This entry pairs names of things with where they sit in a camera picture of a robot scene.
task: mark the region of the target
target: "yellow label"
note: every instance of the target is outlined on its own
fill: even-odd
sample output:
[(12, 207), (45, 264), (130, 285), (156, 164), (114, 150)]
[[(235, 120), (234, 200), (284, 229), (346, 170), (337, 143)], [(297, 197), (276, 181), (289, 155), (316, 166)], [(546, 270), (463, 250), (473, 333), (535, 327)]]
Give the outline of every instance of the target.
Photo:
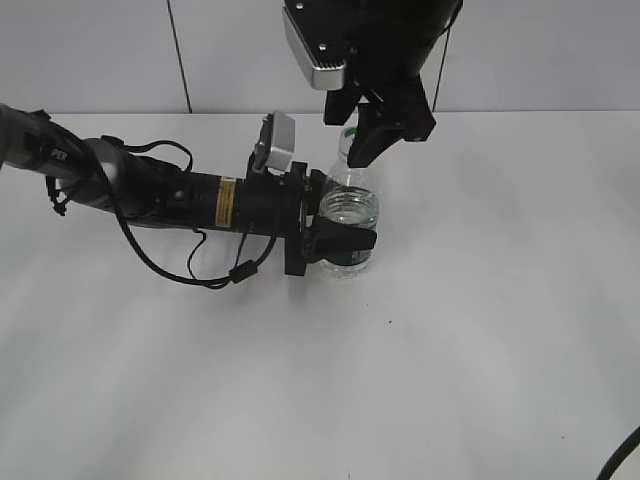
[(236, 179), (222, 177), (218, 190), (216, 208), (216, 227), (231, 228), (233, 222), (233, 202), (236, 196)]

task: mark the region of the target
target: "white wall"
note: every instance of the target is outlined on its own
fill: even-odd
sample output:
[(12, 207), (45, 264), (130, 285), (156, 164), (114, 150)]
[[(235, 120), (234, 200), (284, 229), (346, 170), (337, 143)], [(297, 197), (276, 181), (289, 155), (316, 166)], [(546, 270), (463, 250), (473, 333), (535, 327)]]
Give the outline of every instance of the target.
[[(196, 112), (321, 111), (282, 0), (170, 0)], [(473, 0), (439, 110), (640, 109), (637, 0)], [(443, 42), (425, 66), (432, 99)], [(0, 102), (54, 112), (184, 112), (167, 0), (4, 0)]]
[(2, 0), (0, 102), (53, 112), (184, 112), (163, 0)]
[(640, 109), (640, 1), (470, 0), (443, 110)]

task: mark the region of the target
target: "clear plastic bottle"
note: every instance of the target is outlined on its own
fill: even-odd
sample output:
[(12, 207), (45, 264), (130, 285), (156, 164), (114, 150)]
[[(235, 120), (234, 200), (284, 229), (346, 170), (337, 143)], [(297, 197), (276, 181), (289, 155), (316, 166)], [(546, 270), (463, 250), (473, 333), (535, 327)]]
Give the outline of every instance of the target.
[[(327, 175), (320, 215), (336, 223), (375, 230), (380, 205), (373, 193), (366, 168), (349, 168), (347, 158), (353, 145), (356, 128), (346, 128), (340, 134), (338, 161)], [(332, 276), (351, 278), (364, 270), (371, 258), (371, 250), (334, 255), (321, 265)]]

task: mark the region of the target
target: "bottle label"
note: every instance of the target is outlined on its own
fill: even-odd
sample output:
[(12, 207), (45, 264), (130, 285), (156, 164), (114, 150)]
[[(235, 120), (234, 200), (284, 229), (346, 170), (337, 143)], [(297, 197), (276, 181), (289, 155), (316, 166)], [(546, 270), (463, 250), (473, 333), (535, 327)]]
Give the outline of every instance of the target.
[(216, 227), (231, 228), (233, 223), (233, 203), (236, 196), (236, 179), (222, 177), (218, 189), (216, 207)]
[(338, 267), (355, 267), (371, 258), (371, 250), (329, 254), (325, 258)]

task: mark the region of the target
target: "water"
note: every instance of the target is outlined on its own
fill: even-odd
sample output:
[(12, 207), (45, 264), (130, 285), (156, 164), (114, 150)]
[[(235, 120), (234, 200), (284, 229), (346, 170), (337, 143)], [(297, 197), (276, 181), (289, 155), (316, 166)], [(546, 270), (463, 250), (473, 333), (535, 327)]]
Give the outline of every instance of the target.
[[(345, 225), (375, 230), (379, 213), (378, 198), (369, 190), (358, 187), (334, 187), (320, 202), (320, 215)], [(371, 250), (333, 255), (321, 265), (334, 276), (350, 278), (367, 267)]]

